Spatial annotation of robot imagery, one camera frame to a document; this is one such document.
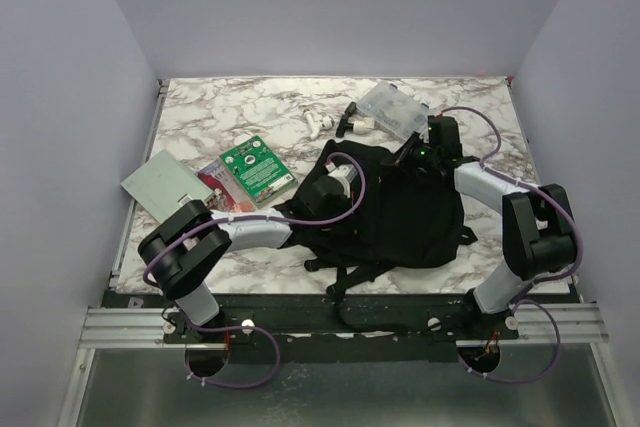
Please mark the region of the black student backpack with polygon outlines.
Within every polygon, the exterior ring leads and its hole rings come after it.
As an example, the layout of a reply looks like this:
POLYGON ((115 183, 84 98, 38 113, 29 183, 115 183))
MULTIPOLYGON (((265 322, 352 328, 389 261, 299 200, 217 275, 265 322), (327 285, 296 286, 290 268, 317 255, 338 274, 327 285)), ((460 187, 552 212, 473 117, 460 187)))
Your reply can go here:
POLYGON ((457 257, 462 245, 477 239, 464 224, 461 196, 434 180, 419 180, 382 160, 395 152, 353 141, 328 141, 298 189, 326 173, 324 165, 353 164, 366 181, 364 201, 354 215, 355 241, 305 247, 314 254, 308 270, 334 268, 336 281, 327 289, 333 317, 340 326, 358 333, 374 330, 408 333, 399 323, 349 323, 341 301, 347 289, 396 268, 435 269, 457 257))

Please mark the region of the grey-green notebook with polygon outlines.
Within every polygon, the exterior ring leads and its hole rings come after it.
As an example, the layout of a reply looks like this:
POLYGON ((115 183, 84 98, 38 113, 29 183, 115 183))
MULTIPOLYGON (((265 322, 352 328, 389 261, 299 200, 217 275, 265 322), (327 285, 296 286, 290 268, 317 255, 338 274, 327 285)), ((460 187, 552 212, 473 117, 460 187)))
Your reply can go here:
POLYGON ((121 182, 124 190, 162 223, 192 200, 204 203, 213 190, 185 164, 162 150, 121 182))

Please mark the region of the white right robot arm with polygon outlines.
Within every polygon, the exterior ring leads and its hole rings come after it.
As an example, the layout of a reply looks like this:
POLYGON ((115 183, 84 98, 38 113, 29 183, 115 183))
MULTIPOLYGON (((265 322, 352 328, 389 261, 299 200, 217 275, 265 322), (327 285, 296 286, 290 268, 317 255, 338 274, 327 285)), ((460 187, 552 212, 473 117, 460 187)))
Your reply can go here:
POLYGON ((495 314, 514 309, 539 284, 562 280, 577 270, 583 240, 568 195, 557 184, 539 186, 517 180, 463 154, 455 118, 430 116, 393 154, 393 165, 438 181, 450 190, 491 208, 502 218, 502 260, 473 288, 460 326, 480 339, 496 327, 495 314))

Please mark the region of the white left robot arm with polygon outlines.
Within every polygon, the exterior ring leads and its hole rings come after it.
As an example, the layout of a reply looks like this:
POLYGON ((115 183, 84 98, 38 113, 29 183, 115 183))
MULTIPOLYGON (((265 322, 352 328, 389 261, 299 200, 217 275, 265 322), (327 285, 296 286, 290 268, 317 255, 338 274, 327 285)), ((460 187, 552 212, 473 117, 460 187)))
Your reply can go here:
POLYGON ((300 187, 288 204, 267 210, 231 214, 189 201, 139 244, 143 281, 186 315, 197 340, 212 341, 221 332, 221 307, 205 280, 225 254, 284 248, 304 234, 324 234, 355 214, 365 192, 363 176, 345 164, 300 187))

